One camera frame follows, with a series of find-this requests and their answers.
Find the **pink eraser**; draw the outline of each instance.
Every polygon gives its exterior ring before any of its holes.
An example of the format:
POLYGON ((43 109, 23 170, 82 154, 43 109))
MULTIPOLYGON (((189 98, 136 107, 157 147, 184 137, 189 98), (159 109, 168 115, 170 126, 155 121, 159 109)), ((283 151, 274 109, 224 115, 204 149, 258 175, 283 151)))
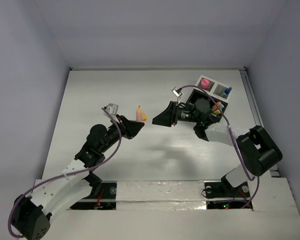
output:
POLYGON ((200 87, 203 89, 207 89, 209 87, 209 84, 210 84, 210 82, 208 79, 202 78, 200 87))

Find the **red wire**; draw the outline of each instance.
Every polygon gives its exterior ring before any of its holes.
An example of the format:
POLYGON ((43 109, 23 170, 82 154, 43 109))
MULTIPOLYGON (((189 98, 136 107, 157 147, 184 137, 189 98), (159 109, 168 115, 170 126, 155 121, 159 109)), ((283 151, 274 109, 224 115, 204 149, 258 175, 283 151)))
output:
POLYGON ((240 191, 240 190, 238 192, 244 197, 244 200, 246 202, 248 202, 246 195, 242 191, 240 191))
POLYGON ((96 201, 96 205, 95 207, 98 207, 99 206, 99 201, 100 199, 102 198, 102 194, 104 193, 104 189, 101 190, 101 193, 100 193, 100 196, 98 197, 97 201, 96 201))

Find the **blue object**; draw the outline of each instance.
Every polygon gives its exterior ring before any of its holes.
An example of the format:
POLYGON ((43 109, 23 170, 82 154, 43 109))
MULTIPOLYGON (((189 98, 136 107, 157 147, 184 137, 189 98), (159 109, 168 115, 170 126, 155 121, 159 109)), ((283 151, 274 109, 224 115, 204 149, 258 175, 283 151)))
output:
POLYGON ((224 90, 224 93, 221 95, 222 98, 226 98, 227 95, 231 92, 232 87, 227 88, 226 90, 224 90))
POLYGON ((231 90, 232 90, 232 87, 229 87, 224 91, 224 93, 228 95, 231 92, 231 90))

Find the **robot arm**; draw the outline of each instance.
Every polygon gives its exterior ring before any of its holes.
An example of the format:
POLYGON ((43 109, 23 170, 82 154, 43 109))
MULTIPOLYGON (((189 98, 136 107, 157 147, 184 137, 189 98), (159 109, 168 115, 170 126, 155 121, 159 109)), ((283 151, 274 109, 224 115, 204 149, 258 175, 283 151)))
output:
POLYGON ((102 124, 93 126, 81 150, 62 171, 64 177, 50 181, 27 197, 16 199, 18 203, 11 224, 26 239, 41 239, 61 212, 90 194, 99 194, 102 180, 93 170, 105 160, 103 153, 119 141, 120 136, 133 139, 145 125, 130 121, 123 115, 116 115, 116 118, 120 132, 115 124, 108 129, 102 124))
POLYGON ((262 126, 251 129, 231 128, 235 141, 229 134, 229 127, 213 121, 210 102, 197 99, 194 104, 170 101, 166 110, 153 118, 152 124, 165 127, 176 125, 178 121, 193 122, 194 133, 198 138, 233 146, 235 142, 242 156, 241 164, 221 178, 228 191, 247 181, 247 174, 259 177, 282 159, 282 153, 262 126))

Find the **white enclosure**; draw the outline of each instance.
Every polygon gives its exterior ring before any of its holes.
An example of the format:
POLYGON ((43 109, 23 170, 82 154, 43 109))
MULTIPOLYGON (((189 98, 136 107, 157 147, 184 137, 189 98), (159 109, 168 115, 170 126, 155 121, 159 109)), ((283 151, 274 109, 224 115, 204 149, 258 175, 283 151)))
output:
MULTIPOLYGON (((59 173, 92 125, 109 126, 100 107, 119 103, 133 118, 141 105, 149 121, 175 99, 173 87, 201 74, 234 87, 226 110, 232 125, 249 128, 259 112, 283 153, 281 177, 262 177, 255 211, 150 213, 131 204, 108 213, 67 211, 44 239, 300 239, 300 0, 0 0, 0 240, 11 239, 7 220, 16 197, 59 173), (216 222, 225 227, 217 234, 216 222)), ((221 146, 200 141, 190 124, 160 128, 149 121, 96 173, 127 186, 197 186, 238 164, 234 150, 221 146)))

